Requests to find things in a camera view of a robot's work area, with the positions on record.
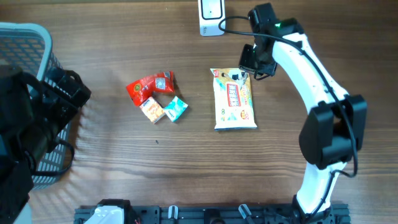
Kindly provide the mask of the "yellow wet wipes pack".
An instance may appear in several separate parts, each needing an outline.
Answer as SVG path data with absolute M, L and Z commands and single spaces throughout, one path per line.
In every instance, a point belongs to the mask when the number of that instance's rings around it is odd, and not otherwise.
M 256 129 L 248 72 L 239 68 L 212 68 L 215 129 Z

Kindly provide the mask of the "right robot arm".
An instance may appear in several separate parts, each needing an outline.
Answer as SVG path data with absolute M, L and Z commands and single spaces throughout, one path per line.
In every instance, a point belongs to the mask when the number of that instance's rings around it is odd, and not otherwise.
M 367 103 L 361 95 L 351 96 L 327 72 L 314 54 L 308 37 L 295 19 L 256 19 L 240 67 L 261 80 L 281 66 L 299 92 L 307 118 L 298 142 L 307 165 L 302 185 L 294 195 L 294 223 L 350 223 L 347 205 L 333 205 L 331 195 L 337 178 L 358 173 Z

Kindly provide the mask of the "orange tissue pack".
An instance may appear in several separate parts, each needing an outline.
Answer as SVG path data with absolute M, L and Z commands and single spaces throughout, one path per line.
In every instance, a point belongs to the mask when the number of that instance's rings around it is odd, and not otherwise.
M 158 122 L 159 119 L 165 116 L 163 107 L 161 107 L 160 104 L 151 96 L 139 107 L 152 123 Z

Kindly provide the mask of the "red snack bag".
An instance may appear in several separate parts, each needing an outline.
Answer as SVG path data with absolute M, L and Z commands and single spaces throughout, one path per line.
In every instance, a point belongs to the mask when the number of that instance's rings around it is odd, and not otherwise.
M 135 106 L 140 106 L 152 96 L 153 92 L 174 93 L 174 72 L 168 71 L 146 76 L 128 84 L 126 90 Z

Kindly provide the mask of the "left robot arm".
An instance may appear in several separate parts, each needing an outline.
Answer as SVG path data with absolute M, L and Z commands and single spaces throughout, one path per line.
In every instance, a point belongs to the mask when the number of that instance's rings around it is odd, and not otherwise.
M 60 177 L 70 170 L 39 170 L 46 153 L 75 148 L 59 134 L 90 99 L 73 70 L 53 67 L 40 81 L 21 67 L 1 65 L 1 223 L 15 223 L 28 206 L 35 176 Z

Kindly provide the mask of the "green tissue pack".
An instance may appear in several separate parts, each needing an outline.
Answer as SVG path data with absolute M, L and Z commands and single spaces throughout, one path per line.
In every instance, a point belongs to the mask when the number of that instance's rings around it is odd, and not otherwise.
M 164 112 L 171 122 L 175 122 L 187 108 L 188 104 L 175 96 L 174 99 L 164 108 Z

